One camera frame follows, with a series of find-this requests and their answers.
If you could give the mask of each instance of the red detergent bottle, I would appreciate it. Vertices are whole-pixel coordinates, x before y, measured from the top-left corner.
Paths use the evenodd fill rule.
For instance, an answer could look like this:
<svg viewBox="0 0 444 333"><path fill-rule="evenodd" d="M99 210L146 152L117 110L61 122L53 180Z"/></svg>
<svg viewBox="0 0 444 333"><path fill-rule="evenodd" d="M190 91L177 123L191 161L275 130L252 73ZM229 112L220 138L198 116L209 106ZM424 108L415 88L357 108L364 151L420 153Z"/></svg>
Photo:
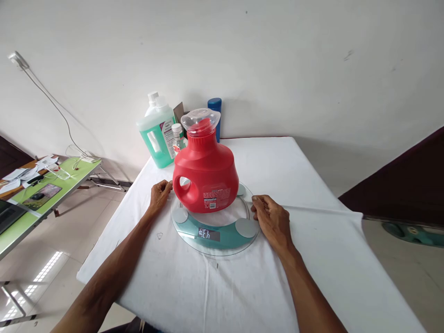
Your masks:
<svg viewBox="0 0 444 333"><path fill-rule="evenodd" d="M181 203L195 213L222 210L236 199L239 177L231 150L217 143L219 112L193 110L181 118L188 146L174 159L173 189ZM180 178L190 183L182 186Z"/></svg>

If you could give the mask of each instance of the scale platform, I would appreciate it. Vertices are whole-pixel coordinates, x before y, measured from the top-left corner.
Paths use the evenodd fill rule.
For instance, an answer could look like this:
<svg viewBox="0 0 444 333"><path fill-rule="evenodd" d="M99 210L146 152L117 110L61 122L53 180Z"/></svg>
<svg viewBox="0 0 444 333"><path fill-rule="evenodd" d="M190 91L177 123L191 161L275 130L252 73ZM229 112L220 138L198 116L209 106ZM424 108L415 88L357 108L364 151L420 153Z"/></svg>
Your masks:
<svg viewBox="0 0 444 333"><path fill-rule="evenodd" d="M180 237L192 248L213 256L229 256L249 247L259 233L259 222L251 213L253 194L239 183L237 197L227 208L215 213L190 212L175 196L171 218Z"/></svg>

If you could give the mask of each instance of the dark wooden door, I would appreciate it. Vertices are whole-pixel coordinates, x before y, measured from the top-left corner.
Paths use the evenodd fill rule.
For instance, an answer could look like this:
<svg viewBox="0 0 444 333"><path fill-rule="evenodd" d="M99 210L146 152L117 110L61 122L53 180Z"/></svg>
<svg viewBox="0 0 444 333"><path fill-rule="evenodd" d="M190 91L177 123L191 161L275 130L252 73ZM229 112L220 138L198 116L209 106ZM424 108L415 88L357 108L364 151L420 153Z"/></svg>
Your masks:
<svg viewBox="0 0 444 333"><path fill-rule="evenodd" d="M32 160L27 153L0 136L0 179Z"/></svg>
<svg viewBox="0 0 444 333"><path fill-rule="evenodd" d="M444 127L339 200L365 215L444 226Z"/></svg>

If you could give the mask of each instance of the white wall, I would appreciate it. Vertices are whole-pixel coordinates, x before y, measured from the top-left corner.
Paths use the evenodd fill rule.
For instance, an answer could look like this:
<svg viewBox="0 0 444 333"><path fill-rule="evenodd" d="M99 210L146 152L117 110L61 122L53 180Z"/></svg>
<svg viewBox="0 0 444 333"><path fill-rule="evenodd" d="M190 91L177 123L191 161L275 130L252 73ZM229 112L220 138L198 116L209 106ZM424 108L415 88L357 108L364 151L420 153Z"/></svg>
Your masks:
<svg viewBox="0 0 444 333"><path fill-rule="evenodd" d="M221 97L223 137L294 136L340 194L443 125L443 16L433 0L3 0L0 135L32 155L70 144L17 50L119 179L148 159L135 122L158 90L188 110Z"/></svg>

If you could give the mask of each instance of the bottle label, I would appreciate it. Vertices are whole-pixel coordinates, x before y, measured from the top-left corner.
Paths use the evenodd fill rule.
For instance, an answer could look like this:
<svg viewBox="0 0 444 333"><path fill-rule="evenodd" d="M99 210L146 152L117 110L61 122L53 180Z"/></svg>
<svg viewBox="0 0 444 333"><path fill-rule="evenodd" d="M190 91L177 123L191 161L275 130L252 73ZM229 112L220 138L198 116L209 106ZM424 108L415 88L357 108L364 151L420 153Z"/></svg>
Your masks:
<svg viewBox="0 0 444 333"><path fill-rule="evenodd" d="M171 126L173 126L174 120L168 119L167 121L161 123L160 130L162 131L163 138L165 139L166 146L168 147L168 153L170 154L170 157L172 160L176 157L176 154L174 153L174 133L171 129Z"/></svg>
<svg viewBox="0 0 444 333"><path fill-rule="evenodd" d="M203 205L205 209L216 209L226 206L230 198L230 188L212 190L211 192L203 193Z"/></svg>
<svg viewBox="0 0 444 333"><path fill-rule="evenodd" d="M173 148L174 148L174 153L176 154L176 156L177 156L177 154L179 153L179 151L180 151L180 148L179 148L179 146L178 145L173 145Z"/></svg>

